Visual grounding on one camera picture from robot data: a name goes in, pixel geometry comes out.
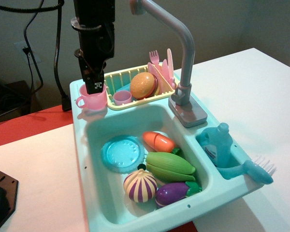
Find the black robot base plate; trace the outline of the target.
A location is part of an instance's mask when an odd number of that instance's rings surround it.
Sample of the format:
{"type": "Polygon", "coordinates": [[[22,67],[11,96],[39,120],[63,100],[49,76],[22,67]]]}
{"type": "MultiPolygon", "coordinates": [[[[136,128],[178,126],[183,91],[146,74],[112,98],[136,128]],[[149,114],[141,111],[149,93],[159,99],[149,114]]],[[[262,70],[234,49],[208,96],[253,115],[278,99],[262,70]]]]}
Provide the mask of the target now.
{"type": "Polygon", "coordinates": [[[0,228],[16,209],[19,181],[0,171],[0,228]]]}

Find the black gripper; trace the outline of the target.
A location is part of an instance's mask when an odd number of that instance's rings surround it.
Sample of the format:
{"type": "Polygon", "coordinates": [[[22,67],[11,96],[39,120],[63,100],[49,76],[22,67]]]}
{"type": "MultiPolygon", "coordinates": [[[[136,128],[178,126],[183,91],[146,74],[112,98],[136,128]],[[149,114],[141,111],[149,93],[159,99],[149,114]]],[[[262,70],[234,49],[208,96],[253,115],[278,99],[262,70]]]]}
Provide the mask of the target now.
{"type": "Polygon", "coordinates": [[[87,94],[102,93],[106,61],[114,57],[115,32],[112,22],[102,22],[92,27],[71,19],[71,25],[78,32],[80,48],[74,52],[79,59],[82,79],[87,94]]]}

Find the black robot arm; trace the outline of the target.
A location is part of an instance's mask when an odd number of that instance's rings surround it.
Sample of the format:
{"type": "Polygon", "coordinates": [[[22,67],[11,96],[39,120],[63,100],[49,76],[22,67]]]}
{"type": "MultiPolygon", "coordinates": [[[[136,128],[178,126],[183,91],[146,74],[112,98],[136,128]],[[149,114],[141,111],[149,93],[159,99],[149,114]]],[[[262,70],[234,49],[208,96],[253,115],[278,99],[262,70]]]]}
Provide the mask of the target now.
{"type": "Polygon", "coordinates": [[[115,1],[75,0],[72,28],[78,32],[78,58],[87,94],[101,93],[104,87],[106,61],[115,52],[115,1]]]}

